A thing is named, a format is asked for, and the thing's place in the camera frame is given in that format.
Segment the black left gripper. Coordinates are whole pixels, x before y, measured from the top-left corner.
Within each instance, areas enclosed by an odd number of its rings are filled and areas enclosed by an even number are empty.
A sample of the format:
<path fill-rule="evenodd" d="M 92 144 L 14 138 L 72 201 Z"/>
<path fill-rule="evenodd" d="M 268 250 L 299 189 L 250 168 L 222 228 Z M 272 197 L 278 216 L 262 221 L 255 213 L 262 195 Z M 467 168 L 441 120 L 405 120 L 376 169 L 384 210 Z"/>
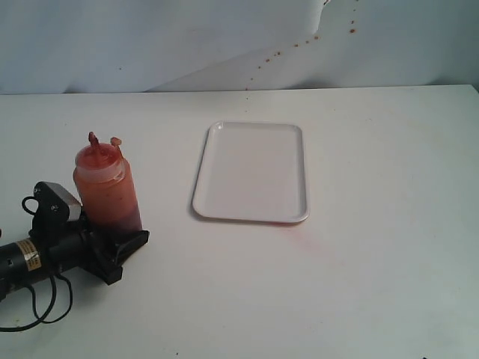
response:
<path fill-rule="evenodd" d="M 139 230 L 112 242 L 85 221 L 68 222 L 55 231 L 48 259 L 60 273 L 79 267 L 112 285 L 122 278 L 122 265 L 148 243 L 149 237 L 148 230 Z"/>

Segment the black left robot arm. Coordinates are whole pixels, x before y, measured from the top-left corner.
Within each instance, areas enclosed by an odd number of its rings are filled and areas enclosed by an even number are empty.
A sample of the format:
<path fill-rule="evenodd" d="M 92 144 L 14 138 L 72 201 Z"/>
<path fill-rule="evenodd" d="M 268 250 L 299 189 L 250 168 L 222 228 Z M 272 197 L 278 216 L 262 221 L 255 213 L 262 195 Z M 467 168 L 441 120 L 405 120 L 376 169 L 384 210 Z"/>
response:
<path fill-rule="evenodd" d="M 26 239 L 1 246 L 1 299 L 28 284 L 81 268 L 111 285 L 123 276 L 123 264 L 150 233 L 139 230 L 106 236 L 82 218 L 62 225 L 32 222 Z"/>

